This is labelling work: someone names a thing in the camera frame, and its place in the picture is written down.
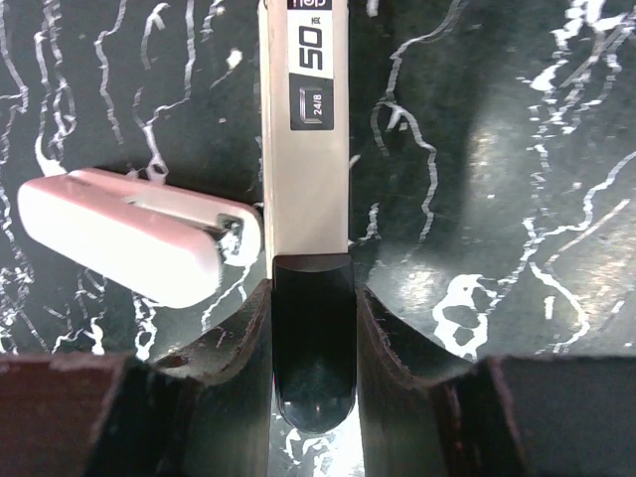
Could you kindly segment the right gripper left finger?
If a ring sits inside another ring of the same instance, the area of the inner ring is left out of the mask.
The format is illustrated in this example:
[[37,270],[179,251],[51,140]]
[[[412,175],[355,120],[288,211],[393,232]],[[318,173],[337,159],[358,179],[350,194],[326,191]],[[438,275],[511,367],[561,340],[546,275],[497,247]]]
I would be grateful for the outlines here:
[[5,476],[263,476],[271,283],[155,363],[129,354],[5,355]]

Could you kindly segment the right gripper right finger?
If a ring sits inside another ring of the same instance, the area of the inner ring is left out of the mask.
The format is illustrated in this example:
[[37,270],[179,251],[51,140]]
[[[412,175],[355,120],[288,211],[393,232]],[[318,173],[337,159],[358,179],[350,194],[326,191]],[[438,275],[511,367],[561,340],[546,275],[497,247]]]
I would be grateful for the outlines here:
[[357,291],[370,476],[631,476],[635,361],[458,358]]

